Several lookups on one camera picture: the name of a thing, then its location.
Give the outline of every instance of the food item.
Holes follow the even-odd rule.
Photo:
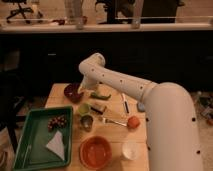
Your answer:
[[[137,116],[131,116],[127,121],[127,126],[130,129],[135,129],[140,125],[140,120]]]
[[[91,109],[97,112],[98,114],[103,114],[107,108],[105,105],[98,104],[98,103],[90,104],[90,106],[91,106]]]
[[[54,128],[64,128],[67,120],[64,115],[51,118],[48,122],[47,128],[51,132]]]
[[[111,94],[109,94],[108,96],[103,96],[98,91],[94,91],[90,94],[90,97],[100,100],[108,100],[111,97]]]

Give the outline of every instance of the wooden table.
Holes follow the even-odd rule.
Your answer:
[[[107,101],[90,98],[91,91],[87,90],[84,93],[82,101],[78,104],[73,104],[64,96],[64,88],[68,84],[54,84],[45,107],[61,107],[72,106],[74,110],[73,127],[72,127],[72,156],[71,162],[67,167],[54,169],[66,171],[87,171],[79,159],[80,144],[86,139],[94,135],[105,137],[112,148],[112,159],[110,163],[102,169],[102,171],[148,171],[148,153],[146,147],[146,125],[145,113],[139,113],[136,108],[137,101],[127,96],[130,113],[127,115],[124,110],[121,93],[109,86],[100,84],[99,91],[103,95],[111,94],[111,98]],[[96,113],[91,113],[94,122],[91,132],[86,132],[79,127],[79,117],[76,112],[81,103],[99,103],[107,106],[107,110],[103,116],[106,116],[117,121],[126,122],[127,118],[136,115],[140,118],[140,126],[129,131],[126,127],[117,124],[103,124]],[[134,161],[127,160],[122,155],[122,144],[127,140],[133,140],[140,143],[140,157]]]

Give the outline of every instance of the small bowl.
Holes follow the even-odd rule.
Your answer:
[[[91,170],[100,170],[110,162],[112,152],[109,142],[101,136],[93,136],[80,146],[80,160]]]
[[[73,103],[80,102],[84,95],[84,92],[78,93],[79,86],[80,83],[72,83],[64,89],[64,95]]]
[[[93,124],[93,117],[90,115],[84,115],[81,117],[81,125],[83,126],[84,130],[89,132],[92,130]]]
[[[90,111],[91,111],[90,105],[87,103],[82,103],[77,109],[77,113],[81,116],[89,115]]]

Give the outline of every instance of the grapes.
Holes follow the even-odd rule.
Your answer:
[[[54,118],[49,119],[48,121],[48,131],[53,131],[54,128],[64,128],[66,126],[67,120],[64,115],[56,116]]]

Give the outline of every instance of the white cloth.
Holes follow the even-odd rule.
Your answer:
[[[54,152],[64,161],[63,135],[60,131],[55,133],[54,137],[46,145],[46,148]]]

